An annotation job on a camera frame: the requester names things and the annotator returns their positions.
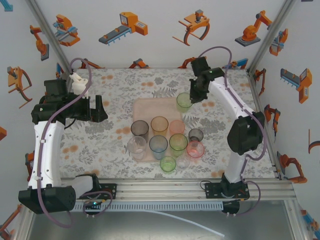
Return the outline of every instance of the blue cup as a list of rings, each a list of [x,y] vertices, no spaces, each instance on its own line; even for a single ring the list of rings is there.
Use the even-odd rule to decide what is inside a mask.
[[[166,154],[168,140],[162,135],[153,136],[149,141],[149,147],[155,159],[161,160]]]

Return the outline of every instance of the cable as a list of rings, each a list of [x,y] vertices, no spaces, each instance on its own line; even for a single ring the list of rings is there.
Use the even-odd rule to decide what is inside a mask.
[[[102,210],[100,211],[99,213],[95,214],[94,216],[95,217],[98,217],[99,215],[103,214],[108,208],[110,208],[110,205],[112,203],[112,194],[108,191],[95,191],[95,192],[88,192],[88,193],[85,193],[83,194],[81,197],[85,197],[85,196],[90,196],[90,195],[94,195],[94,194],[108,194],[110,196],[110,202],[109,204]],[[87,203],[84,203],[83,204],[83,208],[82,208],[82,212],[87,215],[86,213],[86,206],[88,206],[93,200],[95,200],[95,198],[92,198],[90,199]]]
[[[80,60],[81,62],[85,63],[86,65],[86,68],[88,69],[88,72],[89,72],[89,79],[88,79],[88,83],[85,85],[85,89],[83,90],[83,92],[77,96],[74,100],[72,100],[71,102],[69,102],[68,104],[66,104],[65,106],[63,106],[62,108],[60,108],[58,111],[56,111],[50,118],[49,120],[47,121],[47,123],[45,124],[44,126],[44,129],[43,129],[43,132],[42,132],[42,135],[41,135],[41,139],[40,139],[40,145],[39,145],[39,153],[38,153],[38,163],[37,163],[37,169],[36,169],[36,176],[37,176],[37,197],[38,197],[38,201],[39,201],[39,204],[40,204],[40,207],[43,211],[43,213],[48,217],[48,219],[50,219],[54,224],[58,225],[59,227],[62,227],[62,228],[71,228],[74,221],[73,221],[73,218],[71,216],[71,213],[69,211],[67,211],[67,214],[69,215],[70,217],[70,224],[64,224],[64,223],[61,223],[59,221],[57,221],[55,218],[53,218],[49,212],[47,211],[46,209],[46,206],[44,204],[44,200],[42,199],[42,195],[41,195],[41,162],[42,162],[42,153],[43,153],[43,149],[44,149],[44,142],[45,142],[45,139],[46,139],[46,134],[47,134],[47,131],[48,131],[48,128],[49,128],[49,125],[51,124],[52,120],[58,115],[60,114],[62,111],[66,110],[68,107],[70,107],[72,104],[74,104],[75,102],[77,102],[79,99],[81,99],[85,93],[87,92],[87,90],[89,89],[89,87],[91,86],[92,84],[92,72],[91,72],[91,68],[88,64],[88,62],[82,58],[79,58],[79,57],[76,57],[74,58],[70,64],[69,64],[69,72],[72,73],[72,64],[77,61],[77,60]]]
[[[208,227],[203,226],[203,225],[201,225],[199,223],[196,223],[196,222],[188,220],[188,219],[184,219],[184,218],[179,217],[179,216],[171,215],[171,214],[168,214],[168,213],[165,213],[165,212],[161,212],[161,211],[143,210],[142,212],[151,213],[151,214],[159,214],[159,215],[164,215],[164,216],[167,216],[167,217],[170,217],[170,218],[178,219],[180,221],[196,225],[196,226],[198,226],[198,227],[200,227],[200,228],[202,228],[204,230],[207,230],[207,231],[209,231],[209,232],[211,232],[213,234],[219,235],[220,237],[223,237],[223,238],[225,237],[225,235],[220,233],[220,232],[217,232],[215,230],[212,230],[211,228],[208,228]]]
[[[75,123],[76,119],[73,119],[72,123],[70,123],[68,126],[64,127],[64,130],[70,128],[74,123]]]
[[[225,49],[225,50],[227,50],[227,51],[229,52],[229,61],[228,61],[228,65],[227,65],[227,66],[230,66],[231,61],[232,61],[232,52],[230,51],[229,48],[227,48],[227,47],[225,47],[225,46],[214,46],[214,47],[211,47],[211,48],[205,50],[203,53],[201,53],[198,58],[200,58],[203,54],[205,54],[206,52],[208,52],[208,51],[210,51],[210,50],[213,50],[213,49]],[[255,203],[255,205],[254,205],[252,208],[250,208],[249,210],[247,210],[247,211],[245,211],[245,212],[243,212],[243,213],[238,214],[238,215],[244,215],[244,214],[247,214],[247,213],[251,212],[252,210],[254,210],[254,209],[257,207],[257,205],[260,203],[260,200],[261,200],[261,189],[260,189],[260,187],[258,186],[258,184],[255,183],[254,181],[251,181],[251,180],[245,181],[245,180],[243,179],[243,177],[242,177],[242,176],[243,176],[243,173],[244,173],[244,171],[245,171],[245,168],[246,168],[246,164],[247,164],[247,162],[248,162],[248,159],[247,159],[247,158],[249,158],[249,159],[251,159],[251,160],[253,160],[253,161],[259,161],[260,159],[263,158],[263,156],[265,155],[266,150],[267,150],[267,144],[266,144],[266,142],[267,142],[267,136],[266,136],[266,131],[265,131],[264,127],[262,126],[262,124],[259,122],[259,120],[258,120],[255,116],[253,116],[251,112],[249,112],[248,110],[244,109],[244,106],[241,104],[241,102],[237,99],[237,97],[234,95],[234,93],[233,93],[233,92],[231,91],[231,89],[228,87],[227,72],[228,72],[228,67],[225,69],[225,73],[224,73],[224,86],[225,86],[226,90],[227,90],[227,91],[229,92],[229,94],[233,97],[233,99],[234,99],[235,102],[240,106],[240,108],[242,108],[242,110],[243,110],[246,114],[248,114],[248,115],[258,124],[258,126],[259,126],[259,128],[260,128],[260,130],[261,130],[262,136],[263,136],[263,149],[262,149],[262,152],[261,152],[260,156],[254,158],[254,157],[252,157],[251,155],[246,154],[246,155],[245,155],[245,161],[244,161],[244,163],[243,163],[243,166],[242,166],[242,169],[241,169],[241,172],[240,172],[240,179],[241,179],[241,181],[242,181],[244,184],[254,184],[254,185],[257,187],[257,189],[258,189],[258,200],[257,200],[257,202]]]
[[[205,190],[205,189],[201,186],[202,183],[210,183],[210,184],[212,184],[212,182],[210,182],[209,180],[202,180],[200,182],[200,188],[202,188],[203,190]]]

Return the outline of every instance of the white connector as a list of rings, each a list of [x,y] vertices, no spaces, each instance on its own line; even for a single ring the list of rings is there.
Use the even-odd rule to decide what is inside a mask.
[[[86,85],[88,83],[88,79],[80,77],[77,73],[73,73],[70,75],[70,78],[73,80],[72,89],[75,95],[80,95],[86,89]],[[88,91],[83,96],[84,98],[89,97]]]

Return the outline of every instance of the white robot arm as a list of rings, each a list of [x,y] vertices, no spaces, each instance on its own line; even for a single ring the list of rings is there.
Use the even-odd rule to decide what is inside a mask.
[[[46,87],[45,102],[40,102],[34,106],[31,112],[32,122],[35,130],[35,151],[33,171],[28,182],[27,190],[19,192],[19,201],[36,214],[42,214],[43,210],[38,199],[38,182],[40,182],[41,196],[45,208],[49,213],[71,211],[76,199],[87,192],[100,190],[99,180],[95,174],[84,174],[76,176],[66,186],[62,186],[59,162],[60,143],[64,133],[66,118],[73,118],[80,121],[102,122],[108,118],[100,95],[95,96],[95,109],[90,108],[90,98],[80,98],[74,104],[61,111],[48,125],[45,137],[41,140],[48,120],[55,112],[78,97],[77,94],[86,88],[84,83],[87,79],[82,79],[73,73],[76,85],[81,89],[74,89],[76,93],[68,92],[64,80],[55,79],[44,81]],[[37,169],[40,145],[43,143],[41,152],[41,168]]]
[[[249,116],[251,113],[264,126],[265,116],[262,112],[254,112],[245,104],[221,68],[210,68],[205,57],[199,57],[191,62],[196,80],[190,79],[190,100],[192,103],[207,99],[207,94],[218,98],[224,109],[234,121],[227,136],[231,149],[229,164],[221,179],[221,192],[224,197],[235,196],[239,189],[247,186],[241,181],[245,156],[257,149],[262,143],[263,134],[258,124]]]

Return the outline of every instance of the translucent cup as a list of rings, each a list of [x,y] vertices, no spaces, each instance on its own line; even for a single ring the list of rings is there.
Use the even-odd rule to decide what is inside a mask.
[[[188,145],[188,139],[181,133],[173,134],[169,140],[171,155],[177,158],[184,154]]]
[[[149,141],[149,147],[155,159],[161,160],[168,148],[168,140],[162,135],[153,136]]]
[[[187,167],[189,167],[190,160],[186,155],[181,155],[176,158],[175,164],[176,164],[177,169],[185,170]]]
[[[132,123],[131,132],[135,136],[143,137],[146,142],[149,139],[149,125],[146,121],[138,120]]]
[[[168,120],[163,116],[156,116],[151,121],[153,135],[166,136],[169,127]]]
[[[194,128],[189,131],[190,142],[192,141],[201,142],[202,139],[204,139],[204,133],[200,129]]]
[[[134,136],[128,141],[126,148],[134,160],[141,161],[146,156],[147,142],[142,136]]]
[[[190,161],[196,162],[205,154],[205,146],[199,141],[191,141],[186,147],[186,153]]]
[[[170,122],[170,126],[169,126],[170,135],[184,134],[185,128],[186,128],[186,126],[183,121],[174,120],[174,121]]]
[[[180,113],[188,112],[192,105],[189,93],[183,92],[176,97],[176,109]]]
[[[176,168],[176,160],[171,156],[165,156],[160,161],[160,167],[165,173],[170,173]]]

